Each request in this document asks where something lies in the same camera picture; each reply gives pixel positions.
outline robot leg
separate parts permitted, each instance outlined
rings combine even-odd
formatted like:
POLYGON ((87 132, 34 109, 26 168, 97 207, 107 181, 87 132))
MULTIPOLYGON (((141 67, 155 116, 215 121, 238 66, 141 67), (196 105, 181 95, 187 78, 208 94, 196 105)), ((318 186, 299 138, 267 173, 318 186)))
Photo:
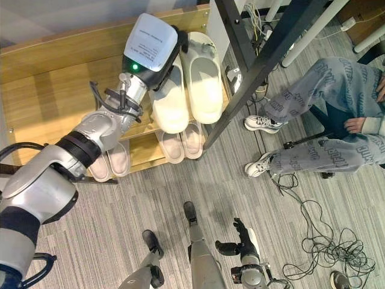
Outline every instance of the robot leg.
POLYGON ((189 258, 193 282, 192 289, 225 289, 226 285, 218 264, 211 255, 197 223, 194 204, 186 202, 183 208, 190 225, 191 245, 189 247, 189 258))
POLYGON ((143 232, 143 239, 150 252, 140 264, 138 270, 128 276, 119 289, 149 289, 159 288, 164 284, 164 277, 160 269, 159 260, 163 257, 163 250, 155 234, 150 230, 143 232))

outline person's hand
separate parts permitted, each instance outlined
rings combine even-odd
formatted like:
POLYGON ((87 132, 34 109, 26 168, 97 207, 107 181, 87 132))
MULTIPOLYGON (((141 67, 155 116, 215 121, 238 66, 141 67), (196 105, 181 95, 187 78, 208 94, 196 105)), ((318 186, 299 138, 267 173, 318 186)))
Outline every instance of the person's hand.
POLYGON ((350 134, 357 134, 362 132, 363 124, 366 120, 366 117, 356 117, 354 119, 348 119, 343 126, 350 134))
POLYGON ((378 96, 375 101, 377 102, 385 101, 385 75, 381 77, 380 83, 378 84, 378 87, 375 91, 378 92, 378 96))

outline slipper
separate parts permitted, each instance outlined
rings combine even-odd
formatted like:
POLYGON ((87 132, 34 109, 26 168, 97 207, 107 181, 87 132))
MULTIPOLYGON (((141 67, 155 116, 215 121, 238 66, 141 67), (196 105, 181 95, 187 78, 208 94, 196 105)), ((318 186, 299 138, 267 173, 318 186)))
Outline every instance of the slipper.
POLYGON ((158 131, 156 137, 168 162, 178 164, 183 161, 185 152, 179 134, 168 134, 164 131, 158 131))
POLYGON ((117 143, 113 149, 108 150, 107 156, 111 170, 115 176, 122 177, 129 174, 131 166, 130 156, 121 143, 117 143))
POLYGON ((105 182, 111 178, 111 167, 107 153, 101 154, 88 168, 97 182, 105 182))
POLYGON ((203 33, 188 33, 188 52, 180 53, 191 111, 200 123, 214 123, 222 114, 222 82, 217 49, 203 33))
POLYGON ((203 136, 202 126, 196 121, 188 124, 187 128, 182 131, 182 144, 186 157, 196 159, 203 152, 203 136))
POLYGON ((162 88, 157 92, 149 91, 154 119, 158 126, 169 134, 183 131, 189 119, 179 56, 175 58, 173 66, 162 88))

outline shoe rack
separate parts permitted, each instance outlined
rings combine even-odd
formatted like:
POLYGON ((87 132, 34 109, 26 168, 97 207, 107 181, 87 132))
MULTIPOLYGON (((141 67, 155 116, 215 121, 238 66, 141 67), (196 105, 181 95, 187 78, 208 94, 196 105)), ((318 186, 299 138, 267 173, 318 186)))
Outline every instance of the shoe rack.
MULTIPOLYGON (((209 6, 155 16, 181 30, 205 32, 209 6)), ((100 92, 117 85, 122 53, 135 21, 130 18, 2 49, 1 98, 8 142, 56 143, 92 112, 95 103, 88 83, 97 81, 100 92)), ((223 98, 226 107, 225 89, 223 98)), ((151 118, 148 95, 141 105, 142 122, 122 137, 130 139, 131 172, 167 162, 155 136, 159 128, 151 118)), ((19 150, 13 154, 14 164, 23 165, 36 153, 19 150)))

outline floor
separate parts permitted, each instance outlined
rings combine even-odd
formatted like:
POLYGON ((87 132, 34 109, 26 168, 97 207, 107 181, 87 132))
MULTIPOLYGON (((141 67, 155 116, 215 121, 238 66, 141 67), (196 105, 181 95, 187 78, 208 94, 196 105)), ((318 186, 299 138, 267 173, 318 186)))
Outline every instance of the floor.
MULTIPOLYGON (((320 36, 337 31, 336 25, 332 22, 320 36)), ((267 96, 296 81, 318 58, 332 55, 360 56, 351 52, 345 33, 314 40, 289 68, 279 67, 271 74, 267 96)), ((35 288, 118 288, 147 254, 141 239, 145 229, 153 230, 165 249, 161 260, 163 288, 192 288, 188 227, 182 210, 187 200, 196 205, 206 241, 221 263, 228 288, 240 288, 232 284, 230 275, 230 268, 240 265, 239 258, 219 255, 214 242, 238 241, 232 226, 234 217, 255 230, 262 260, 271 264, 277 278, 283 276, 286 263, 308 266, 309 257, 301 249, 306 223, 300 207, 289 196, 279 195, 267 173, 248 179, 242 167, 265 151, 304 137, 312 128, 304 127, 298 119, 276 135, 254 135, 242 127, 247 115, 247 109, 242 109, 198 161, 185 160, 133 173, 120 179, 119 185, 78 185, 80 198, 74 209, 40 230, 37 251, 56 254, 58 261, 35 288)), ((367 256, 375 260, 376 269, 367 288, 385 288, 385 170, 364 167, 355 175, 339 173, 327 180, 318 173, 297 175, 300 186, 296 192, 321 204, 324 220, 336 234, 344 227, 354 230, 367 256)), ((39 262, 33 263, 30 274, 40 267, 39 262)), ((341 268, 341 264, 332 269, 318 267, 314 274, 295 281, 294 286, 329 289, 330 272, 341 268)))

